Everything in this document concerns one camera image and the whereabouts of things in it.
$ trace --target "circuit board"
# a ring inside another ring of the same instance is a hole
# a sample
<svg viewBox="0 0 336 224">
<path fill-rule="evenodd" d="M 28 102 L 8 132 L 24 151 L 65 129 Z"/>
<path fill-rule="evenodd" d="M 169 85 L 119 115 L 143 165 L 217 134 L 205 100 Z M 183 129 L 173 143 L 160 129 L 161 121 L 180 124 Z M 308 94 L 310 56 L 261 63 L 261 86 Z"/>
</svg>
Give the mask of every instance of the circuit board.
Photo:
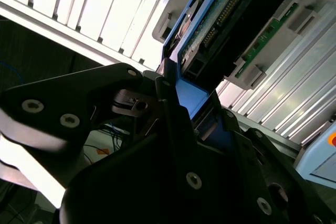
<svg viewBox="0 0 336 224">
<path fill-rule="evenodd" d="M 189 54 L 192 53 L 200 43 L 204 42 L 205 45 L 207 45 L 210 42 L 211 38 L 215 35 L 215 31 L 212 30 L 213 25 L 218 22 L 223 15 L 223 11 L 228 9 L 229 5 L 230 0 L 215 0 L 213 2 L 192 38 L 183 49 L 181 54 L 182 62 L 185 61 L 185 58 L 188 58 Z"/>
<path fill-rule="evenodd" d="M 260 53 L 260 51 L 265 47 L 265 45 L 272 39 L 272 37 L 277 33 L 277 31 L 282 27 L 282 25 L 286 22 L 286 20 L 292 15 L 295 9 L 298 7 L 298 4 L 293 4 L 286 14 L 281 18 L 281 20 L 277 20 L 273 18 L 269 25 L 264 29 L 262 34 L 258 37 L 254 45 L 247 51 L 247 53 L 243 56 L 245 60 L 244 65 L 241 69 L 236 73 L 236 78 L 244 72 L 244 70 L 249 66 L 249 64 L 253 61 L 253 59 Z"/>
</svg>

